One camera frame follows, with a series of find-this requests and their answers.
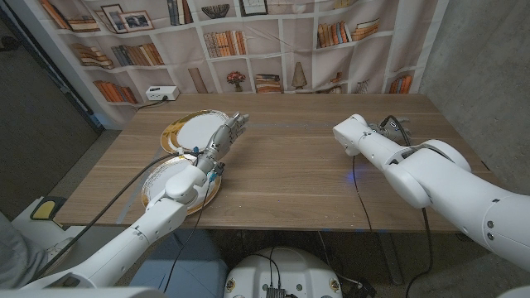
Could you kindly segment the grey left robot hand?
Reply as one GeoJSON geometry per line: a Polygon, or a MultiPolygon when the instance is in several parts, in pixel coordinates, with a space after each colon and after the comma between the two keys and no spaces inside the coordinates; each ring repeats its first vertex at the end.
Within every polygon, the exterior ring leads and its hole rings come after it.
{"type": "Polygon", "coordinates": [[[216,163],[228,153],[237,138],[244,133],[245,124],[248,120],[248,114],[236,113],[220,125],[210,138],[203,153],[198,156],[195,166],[205,174],[212,171],[216,163]]]}

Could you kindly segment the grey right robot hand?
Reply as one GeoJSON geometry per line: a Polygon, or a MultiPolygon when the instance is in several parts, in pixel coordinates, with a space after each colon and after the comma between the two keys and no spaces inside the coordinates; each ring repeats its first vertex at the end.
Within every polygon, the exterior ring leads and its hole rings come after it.
{"type": "Polygon", "coordinates": [[[370,123],[369,127],[394,142],[404,142],[405,145],[410,146],[412,134],[408,128],[402,125],[409,122],[408,118],[396,118],[389,115],[380,123],[370,123]]]}

